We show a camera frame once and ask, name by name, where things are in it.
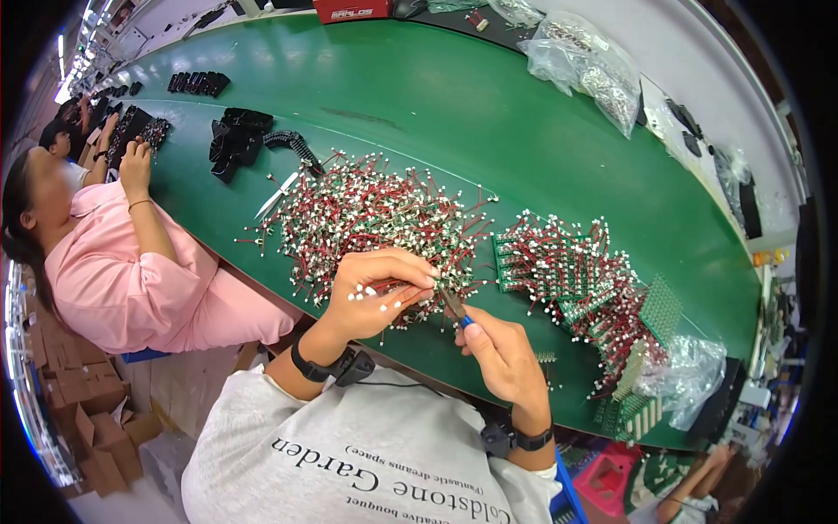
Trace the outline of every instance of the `computer mouse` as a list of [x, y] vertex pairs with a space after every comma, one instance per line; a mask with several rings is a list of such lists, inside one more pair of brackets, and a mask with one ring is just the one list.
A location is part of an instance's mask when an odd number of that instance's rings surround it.
[[427, 0], [396, 0], [393, 6], [393, 18], [407, 20], [427, 10]]

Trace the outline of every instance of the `pink pants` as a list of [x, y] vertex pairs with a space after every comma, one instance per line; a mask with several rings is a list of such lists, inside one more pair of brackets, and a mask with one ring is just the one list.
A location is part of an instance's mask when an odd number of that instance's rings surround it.
[[166, 348], [153, 349], [179, 353], [256, 340], [276, 344], [303, 316], [284, 300], [281, 304], [275, 305], [219, 268], [189, 323]]

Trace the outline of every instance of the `black hair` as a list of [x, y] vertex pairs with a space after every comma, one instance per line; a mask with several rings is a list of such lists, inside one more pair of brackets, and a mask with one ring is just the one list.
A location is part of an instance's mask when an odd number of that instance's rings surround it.
[[70, 124], [61, 118], [55, 118], [44, 126], [38, 145], [49, 151], [49, 147], [55, 144], [55, 137], [57, 137], [60, 132], [70, 132]]
[[27, 184], [30, 151], [31, 148], [27, 149], [14, 160], [8, 171], [6, 185], [3, 186], [3, 240], [0, 243], [9, 258], [32, 268], [35, 275], [35, 296], [47, 311], [66, 326], [55, 307], [52, 287], [47, 279], [44, 248], [20, 223], [21, 214], [32, 209]]

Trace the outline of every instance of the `bracelet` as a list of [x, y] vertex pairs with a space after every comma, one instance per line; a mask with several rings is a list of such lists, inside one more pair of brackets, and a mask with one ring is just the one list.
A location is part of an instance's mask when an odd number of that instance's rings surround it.
[[143, 202], [151, 202], [151, 199], [138, 200], [137, 202], [134, 202], [133, 204], [128, 206], [128, 212], [130, 213], [132, 207], [134, 207], [137, 204], [142, 204]]

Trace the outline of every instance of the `wrist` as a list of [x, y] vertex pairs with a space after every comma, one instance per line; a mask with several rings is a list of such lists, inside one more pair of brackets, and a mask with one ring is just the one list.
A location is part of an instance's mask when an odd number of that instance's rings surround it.
[[303, 333], [298, 346], [303, 359], [328, 367], [340, 358], [348, 343], [349, 339], [319, 320]]
[[148, 196], [148, 189], [130, 189], [125, 192], [125, 198], [128, 199], [128, 205], [136, 204], [141, 200], [150, 200]]
[[544, 433], [551, 424], [550, 401], [546, 391], [542, 396], [533, 396], [512, 407], [512, 425], [528, 437]]

